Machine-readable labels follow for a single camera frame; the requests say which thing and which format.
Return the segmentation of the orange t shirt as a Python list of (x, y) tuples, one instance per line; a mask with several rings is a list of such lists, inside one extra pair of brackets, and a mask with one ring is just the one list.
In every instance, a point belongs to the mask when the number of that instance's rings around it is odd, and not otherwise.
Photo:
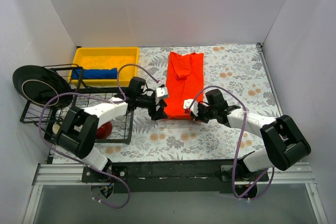
[(169, 97), (165, 99), (164, 112), (171, 120), (189, 120), (190, 115), (183, 109), (184, 101), (203, 97), (198, 93), (204, 88), (204, 54), (180, 55), (171, 51), (167, 67), (166, 86)]

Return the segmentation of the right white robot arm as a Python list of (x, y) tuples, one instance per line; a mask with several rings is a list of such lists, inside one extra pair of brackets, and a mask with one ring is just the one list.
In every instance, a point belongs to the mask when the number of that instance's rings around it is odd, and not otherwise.
[(206, 98), (206, 102), (185, 100), (185, 113), (195, 121), (208, 123), (216, 120), (219, 124), (242, 129), (263, 140), (263, 149), (237, 160), (236, 167), (231, 169), (235, 177), (248, 181), (261, 170), (277, 168), (285, 171), (311, 153), (311, 146), (292, 117), (262, 116), (247, 112), (242, 106), (228, 105), (219, 89), (208, 91)]

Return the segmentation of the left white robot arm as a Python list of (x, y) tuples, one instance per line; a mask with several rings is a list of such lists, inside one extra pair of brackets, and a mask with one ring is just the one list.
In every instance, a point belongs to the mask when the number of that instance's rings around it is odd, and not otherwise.
[(137, 108), (147, 109), (151, 120), (167, 119), (164, 112), (166, 99), (169, 94), (167, 87), (158, 82), (158, 87), (145, 93), (146, 81), (133, 77), (129, 86), (122, 89), (107, 102), (86, 107), (73, 106), (67, 112), (60, 129), (56, 134), (56, 145), (67, 150), (83, 163), (94, 168), (93, 175), (100, 182), (111, 178), (111, 162), (94, 144), (98, 129), (111, 120), (124, 116)]

